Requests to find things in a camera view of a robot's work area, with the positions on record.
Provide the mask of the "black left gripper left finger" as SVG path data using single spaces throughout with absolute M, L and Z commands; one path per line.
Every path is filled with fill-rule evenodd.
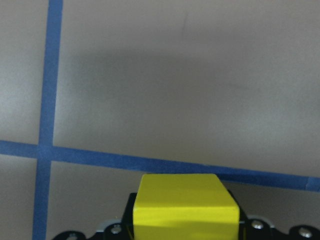
M 134 223 L 133 223 L 133 211 L 134 204 L 137 197 L 137 193 L 133 192 L 129 194 L 124 213 L 121 219 L 121 225 L 123 226 L 124 232 L 127 236 L 127 240 L 134 240 Z

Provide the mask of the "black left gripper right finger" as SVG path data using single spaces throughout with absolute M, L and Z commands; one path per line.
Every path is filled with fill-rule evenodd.
M 239 221 L 238 221 L 238 240 L 248 240 L 248 230 L 247 230 L 247 221 L 248 217 L 241 207 L 239 201 L 236 199 L 235 195 L 232 193 L 231 190 L 227 190 L 230 196 L 233 198 L 235 203 L 237 204 L 239 208 Z

